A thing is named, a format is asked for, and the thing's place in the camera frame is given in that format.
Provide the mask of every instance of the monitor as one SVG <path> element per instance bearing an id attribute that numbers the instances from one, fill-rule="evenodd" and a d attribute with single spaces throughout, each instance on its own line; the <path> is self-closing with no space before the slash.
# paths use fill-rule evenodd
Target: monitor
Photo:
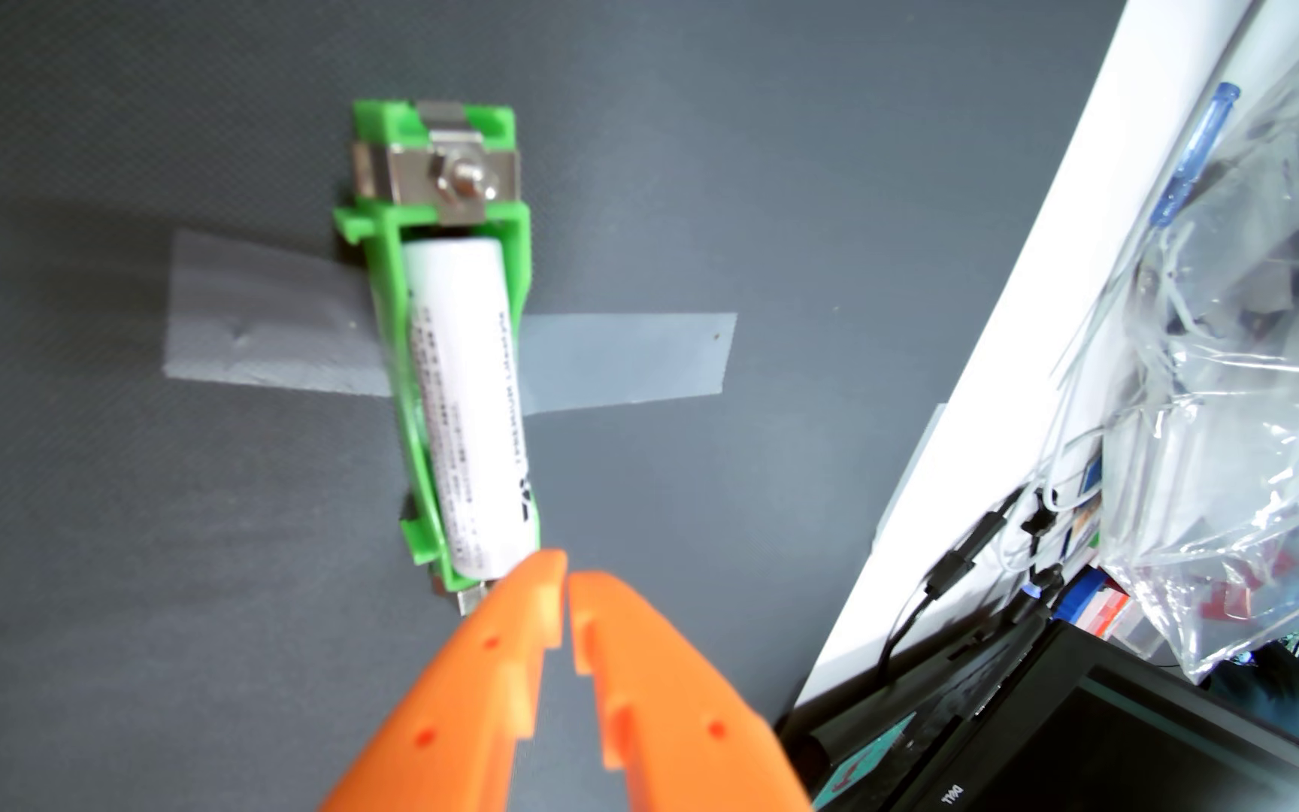
<path id="1" fill-rule="evenodd" d="M 1056 622 L 883 809 L 1299 809 L 1299 743 Z"/>

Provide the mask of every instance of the white battery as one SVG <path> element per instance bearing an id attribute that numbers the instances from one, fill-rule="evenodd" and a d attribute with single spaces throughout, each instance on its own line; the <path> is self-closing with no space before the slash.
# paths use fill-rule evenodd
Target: white battery
<path id="1" fill-rule="evenodd" d="M 490 236 L 407 243 L 404 275 L 448 551 L 462 576 L 504 578 L 535 546 L 504 251 Z"/>

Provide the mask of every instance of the green battery holder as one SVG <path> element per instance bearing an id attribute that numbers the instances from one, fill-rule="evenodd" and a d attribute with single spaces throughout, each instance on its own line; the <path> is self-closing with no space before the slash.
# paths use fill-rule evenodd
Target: green battery holder
<path id="1" fill-rule="evenodd" d="M 404 243 L 446 233 L 492 236 L 504 249 L 509 321 L 518 352 L 520 318 L 530 294 L 530 207 L 520 199 L 514 112 L 439 101 L 353 104 L 351 208 L 334 212 L 339 234 L 362 246 L 379 338 L 386 347 L 394 412 L 408 468 L 409 494 L 400 525 L 418 565 L 472 611 L 486 583 L 457 572 L 434 488 L 423 399 L 409 349 Z M 529 501 L 534 544 L 538 509 Z"/>

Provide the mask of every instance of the metal clip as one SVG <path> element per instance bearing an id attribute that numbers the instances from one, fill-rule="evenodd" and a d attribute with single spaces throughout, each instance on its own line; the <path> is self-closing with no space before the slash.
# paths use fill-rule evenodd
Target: metal clip
<path id="1" fill-rule="evenodd" d="M 474 609 L 479 608 L 479 604 L 490 596 L 490 590 L 498 583 L 498 581 L 481 581 L 469 586 L 468 590 L 451 592 L 444 589 L 444 579 L 433 572 L 429 574 L 429 582 L 434 587 L 434 594 L 439 595 L 440 599 L 453 599 L 460 605 L 460 617 L 469 617 Z"/>
<path id="2" fill-rule="evenodd" d="M 431 204 L 440 226 L 477 226 L 483 207 L 520 199 L 520 153 L 483 149 L 483 135 L 469 126 L 453 101 L 414 105 L 429 129 L 429 147 L 353 144 L 353 184 L 364 197 L 400 205 Z"/>

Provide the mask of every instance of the dark gray mat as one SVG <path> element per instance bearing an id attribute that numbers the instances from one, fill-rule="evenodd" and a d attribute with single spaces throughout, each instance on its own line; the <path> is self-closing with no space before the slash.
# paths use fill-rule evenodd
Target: dark gray mat
<path id="1" fill-rule="evenodd" d="M 0 809 L 308 808 L 453 629 L 388 401 L 160 373 L 173 230 L 352 261 L 351 100 L 514 105 L 531 312 L 739 313 L 724 395 L 527 434 L 546 542 L 776 715 L 1118 12 L 0 3 Z M 622 803 L 552 655 L 512 808 Z"/>

